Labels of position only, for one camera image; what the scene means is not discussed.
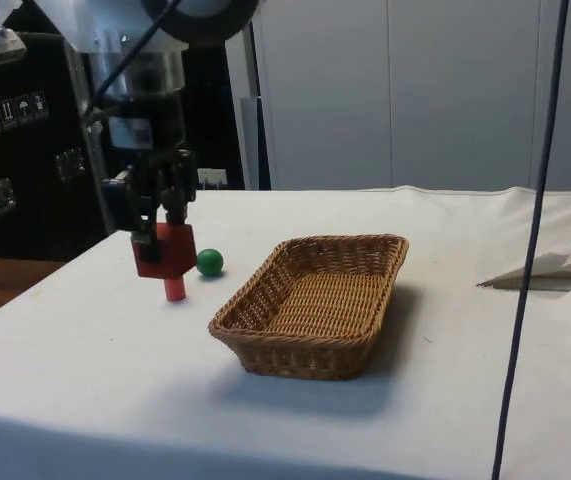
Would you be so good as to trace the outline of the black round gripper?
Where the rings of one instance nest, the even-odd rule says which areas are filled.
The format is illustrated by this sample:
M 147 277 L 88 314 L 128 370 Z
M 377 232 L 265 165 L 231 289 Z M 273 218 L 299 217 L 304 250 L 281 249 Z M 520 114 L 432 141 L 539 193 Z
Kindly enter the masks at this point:
M 151 155 L 185 140 L 179 93 L 108 98 L 108 132 L 118 150 L 109 162 L 114 176 L 102 180 L 102 196 L 114 227 L 131 233 L 142 258 L 160 260 L 156 234 L 159 206 L 159 171 L 150 165 Z M 197 159 L 194 152 L 178 148 L 162 167 L 161 204 L 169 224 L 184 224 L 188 204 L 196 199 Z

